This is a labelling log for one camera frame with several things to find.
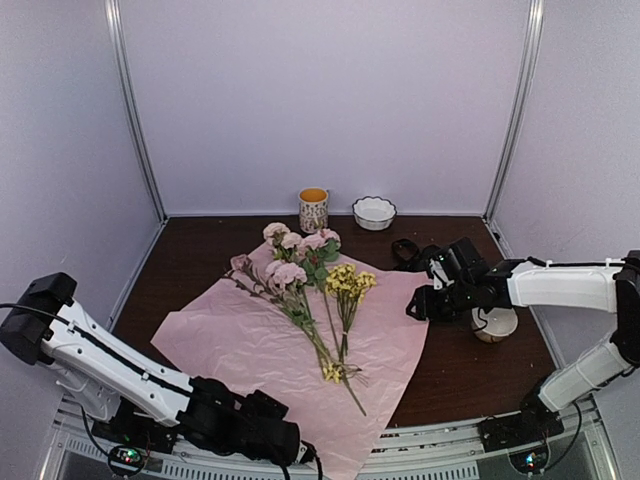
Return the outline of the purple wrapping paper sheet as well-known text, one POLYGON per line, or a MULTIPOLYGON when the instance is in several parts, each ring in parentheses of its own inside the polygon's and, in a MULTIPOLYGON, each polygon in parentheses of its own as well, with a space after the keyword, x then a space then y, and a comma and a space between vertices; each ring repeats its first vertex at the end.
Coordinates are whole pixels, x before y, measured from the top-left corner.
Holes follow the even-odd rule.
POLYGON ((374 269, 358 307, 347 360, 364 379, 323 379, 304 333, 268 301, 221 279, 169 313, 151 343, 191 377, 214 378, 245 395, 262 390, 287 405, 331 479, 354 479, 387 427, 422 354, 428 325, 406 315, 423 273, 374 269))

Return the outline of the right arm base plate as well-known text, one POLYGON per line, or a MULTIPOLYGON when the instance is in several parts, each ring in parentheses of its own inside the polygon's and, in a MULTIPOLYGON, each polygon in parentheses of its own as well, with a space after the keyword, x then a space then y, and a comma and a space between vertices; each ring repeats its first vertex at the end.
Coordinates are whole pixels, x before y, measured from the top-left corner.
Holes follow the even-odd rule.
POLYGON ((515 413, 488 417, 478 424, 478 431, 484 451, 489 453, 542 443, 549 437, 562 434, 564 425, 557 416, 538 421, 529 414, 515 413))

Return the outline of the pink carnation stem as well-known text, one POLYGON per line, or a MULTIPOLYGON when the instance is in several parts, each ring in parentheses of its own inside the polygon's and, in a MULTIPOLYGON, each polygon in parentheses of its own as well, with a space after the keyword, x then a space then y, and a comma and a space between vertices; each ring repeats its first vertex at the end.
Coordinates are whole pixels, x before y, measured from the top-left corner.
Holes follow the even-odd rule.
POLYGON ((272 248, 273 259, 295 263, 305 271, 306 284, 322 294, 332 335, 334 341, 337 341, 328 306, 326 280, 329 275, 327 264, 335 261, 339 256, 340 236, 329 228, 321 228, 313 234, 302 237, 284 224, 277 223, 275 227, 276 229, 266 237, 267 243, 272 248))

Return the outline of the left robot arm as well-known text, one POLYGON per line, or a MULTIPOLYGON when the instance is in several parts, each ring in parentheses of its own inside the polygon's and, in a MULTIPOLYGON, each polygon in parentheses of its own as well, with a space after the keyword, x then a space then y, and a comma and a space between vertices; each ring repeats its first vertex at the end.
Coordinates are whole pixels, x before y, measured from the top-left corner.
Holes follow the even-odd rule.
POLYGON ((163 366, 113 336, 75 299, 76 281, 58 272, 33 280, 5 305, 1 343, 28 365, 57 371, 62 386, 123 444, 144 424, 128 401, 162 427, 216 455, 241 454, 288 467, 309 459, 287 407, 261 391, 233 393, 222 382, 163 366))

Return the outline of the pale pink rose stem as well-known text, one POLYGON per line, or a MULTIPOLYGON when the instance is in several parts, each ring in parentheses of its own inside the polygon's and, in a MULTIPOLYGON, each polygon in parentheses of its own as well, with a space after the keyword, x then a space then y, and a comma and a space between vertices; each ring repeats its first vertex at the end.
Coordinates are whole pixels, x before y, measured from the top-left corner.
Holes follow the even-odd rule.
POLYGON ((339 383, 342 367, 321 338, 307 290, 324 290, 328 278, 326 265, 337 258, 340 236, 329 228, 321 228, 303 237, 281 222, 272 222, 264 228, 263 238, 273 257, 265 275, 269 286, 277 292, 279 308, 311 342, 323 379, 339 383))

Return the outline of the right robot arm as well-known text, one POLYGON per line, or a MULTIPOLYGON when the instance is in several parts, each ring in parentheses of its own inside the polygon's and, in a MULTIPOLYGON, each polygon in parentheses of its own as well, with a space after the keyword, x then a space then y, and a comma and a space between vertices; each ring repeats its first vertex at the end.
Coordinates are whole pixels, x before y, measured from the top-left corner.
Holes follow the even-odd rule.
POLYGON ((597 311, 616 319, 613 332, 523 399, 512 430, 535 440, 551 417, 580 397, 639 367, 639 253, 602 261, 558 262, 532 256, 491 266, 467 237, 423 254, 430 283, 406 307, 419 320, 450 322, 475 310, 549 307, 597 311))

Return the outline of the fake flower bunch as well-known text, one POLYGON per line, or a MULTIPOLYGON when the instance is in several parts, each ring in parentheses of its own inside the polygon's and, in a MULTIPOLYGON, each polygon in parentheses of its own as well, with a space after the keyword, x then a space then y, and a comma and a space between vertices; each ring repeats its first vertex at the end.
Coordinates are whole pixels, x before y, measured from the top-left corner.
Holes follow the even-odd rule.
POLYGON ((350 332, 354 326, 360 305, 367 294, 377 286, 376 275, 359 271, 353 263, 341 263, 327 270, 320 292, 329 319, 329 325, 336 347, 337 361, 327 368, 326 378, 343 385, 359 412, 366 416, 366 410, 358 399, 351 380, 365 384, 362 369, 348 362, 350 332))

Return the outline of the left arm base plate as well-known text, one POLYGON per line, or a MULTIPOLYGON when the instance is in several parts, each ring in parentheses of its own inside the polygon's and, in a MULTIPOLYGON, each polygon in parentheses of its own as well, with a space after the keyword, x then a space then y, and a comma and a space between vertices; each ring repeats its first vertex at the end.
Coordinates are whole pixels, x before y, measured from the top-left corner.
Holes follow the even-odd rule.
POLYGON ((124 424, 118 424, 115 420, 109 423, 94 422, 91 433, 98 439, 112 443, 165 454, 173 452, 178 440, 174 430, 142 417, 135 417, 124 424))

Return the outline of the black printed ribbon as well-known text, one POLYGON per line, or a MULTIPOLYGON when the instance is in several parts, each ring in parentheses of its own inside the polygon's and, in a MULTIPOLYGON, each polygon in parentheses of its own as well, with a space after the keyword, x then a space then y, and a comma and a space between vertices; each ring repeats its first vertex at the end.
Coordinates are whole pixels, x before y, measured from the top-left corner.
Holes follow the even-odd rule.
POLYGON ((403 272, 426 272, 430 271, 430 259, 440 250, 435 244, 420 248, 412 240, 403 238, 391 244, 391 252, 396 262, 394 269, 403 272))

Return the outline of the dusty pink rose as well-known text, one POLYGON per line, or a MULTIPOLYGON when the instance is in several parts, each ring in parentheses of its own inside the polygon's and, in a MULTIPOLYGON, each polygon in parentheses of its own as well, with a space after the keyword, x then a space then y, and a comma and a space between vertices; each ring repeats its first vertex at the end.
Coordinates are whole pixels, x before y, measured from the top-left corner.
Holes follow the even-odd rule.
POLYGON ((314 342, 319 339, 316 322, 306 296, 306 273, 295 263, 270 262, 260 273, 248 255, 230 261, 231 270, 223 278, 251 297, 267 301, 314 342))

